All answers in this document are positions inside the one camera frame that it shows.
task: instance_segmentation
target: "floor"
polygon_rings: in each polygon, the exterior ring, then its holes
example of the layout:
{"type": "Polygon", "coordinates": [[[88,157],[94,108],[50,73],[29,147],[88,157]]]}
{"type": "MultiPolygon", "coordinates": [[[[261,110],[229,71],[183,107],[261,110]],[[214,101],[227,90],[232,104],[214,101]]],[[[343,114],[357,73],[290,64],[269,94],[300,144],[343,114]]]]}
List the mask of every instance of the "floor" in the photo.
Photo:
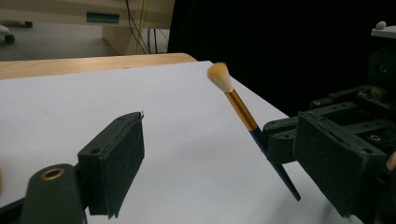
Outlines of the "floor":
{"type": "MultiPolygon", "coordinates": [[[[33,22],[32,27],[26,27],[24,21],[0,24],[15,36],[14,43],[0,36],[0,62],[119,56],[102,38],[102,26],[33,22]]],[[[142,54],[166,52],[168,36],[168,30],[144,29],[142,54]]]]}

